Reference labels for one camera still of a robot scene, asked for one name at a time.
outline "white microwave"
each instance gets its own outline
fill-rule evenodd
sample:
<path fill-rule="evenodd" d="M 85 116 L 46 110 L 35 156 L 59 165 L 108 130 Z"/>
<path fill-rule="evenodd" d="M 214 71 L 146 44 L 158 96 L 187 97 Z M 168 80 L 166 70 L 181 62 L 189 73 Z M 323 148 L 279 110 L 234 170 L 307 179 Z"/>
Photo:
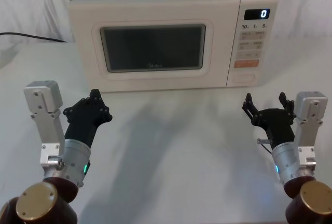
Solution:
<path fill-rule="evenodd" d="M 71 0 L 90 88 L 253 86 L 278 0 Z"/>

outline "table surface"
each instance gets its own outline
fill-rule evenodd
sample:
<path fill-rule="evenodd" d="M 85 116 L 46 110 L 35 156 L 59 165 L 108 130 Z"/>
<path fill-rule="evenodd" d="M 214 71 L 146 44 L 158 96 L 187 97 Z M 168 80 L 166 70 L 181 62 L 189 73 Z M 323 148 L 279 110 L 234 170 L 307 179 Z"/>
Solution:
<path fill-rule="evenodd" d="M 71 204 L 80 224 L 261 223 L 285 221 L 290 199 L 265 138 L 241 109 L 281 107 L 280 92 L 321 91 L 332 99 L 332 39 L 272 40 L 261 84 L 104 93 L 114 116 L 92 146 L 91 167 Z M 23 94 L 34 80 L 56 80 L 65 107 L 89 94 L 75 44 L 0 51 L 0 205 L 43 177 L 40 138 Z M 318 180 L 332 186 L 332 106 L 316 140 Z M 64 130 L 65 117 L 61 116 Z"/>

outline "black cable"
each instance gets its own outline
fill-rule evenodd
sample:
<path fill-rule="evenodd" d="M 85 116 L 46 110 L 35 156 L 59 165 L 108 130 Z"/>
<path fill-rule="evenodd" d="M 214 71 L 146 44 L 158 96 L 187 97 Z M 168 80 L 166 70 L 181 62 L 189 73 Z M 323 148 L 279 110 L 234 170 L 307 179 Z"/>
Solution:
<path fill-rule="evenodd" d="M 25 37 L 31 37 L 31 38 L 36 38 L 36 39 L 48 40 L 48 41 L 57 41 L 58 43 L 66 43 L 66 41 L 59 40 L 59 39 L 54 39 L 54 38 L 49 38 L 49 37 L 42 37 L 42 36 L 33 36 L 33 35 L 17 33 L 17 32 L 2 32 L 2 33 L 0 33 L 0 36 L 4 36 L 4 35 L 25 36 Z"/>
<path fill-rule="evenodd" d="M 262 145 L 263 148 L 264 148 L 268 153 L 270 153 L 270 154 L 272 155 L 272 152 L 270 152 L 269 149 L 265 147 L 265 145 L 263 145 L 263 144 L 260 144 L 260 145 Z"/>

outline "white backdrop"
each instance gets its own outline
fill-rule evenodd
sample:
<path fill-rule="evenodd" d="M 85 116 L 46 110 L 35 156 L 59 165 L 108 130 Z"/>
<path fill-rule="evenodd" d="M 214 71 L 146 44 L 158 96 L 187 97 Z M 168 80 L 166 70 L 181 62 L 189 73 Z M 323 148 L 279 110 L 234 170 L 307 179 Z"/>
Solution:
<path fill-rule="evenodd" d="M 68 0 L 0 0 L 0 32 L 22 32 L 73 41 L 67 5 Z M 332 36 L 332 0 L 280 0 L 273 36 Z M 0 37 L 0 44 L 34 41 L 40 40 Z"/>

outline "metal joint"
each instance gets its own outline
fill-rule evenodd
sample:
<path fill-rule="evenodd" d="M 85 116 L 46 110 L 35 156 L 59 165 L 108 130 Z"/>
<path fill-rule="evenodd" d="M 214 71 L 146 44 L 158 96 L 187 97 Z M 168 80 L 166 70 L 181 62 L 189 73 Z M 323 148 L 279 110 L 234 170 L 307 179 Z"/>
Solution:
<path fill-rule="evenodd" d="M 59 86 L 53 80 L 34 81 L 25 87 L 24 94 L 42 142 L 40 164 L 61 169 L 65 138 L 59 119 L 62 106 Z"/>
<path fill-rule="evenodd" d="M 300 92 L 297 94 L 294 112 L 299 126 L 296 130 L 295 155 L 301 168 L 312 171 L 316 167 L 314 145 L 319 127 L 322 125 L 327 105 L 327 97 L 320 92 Z"/>

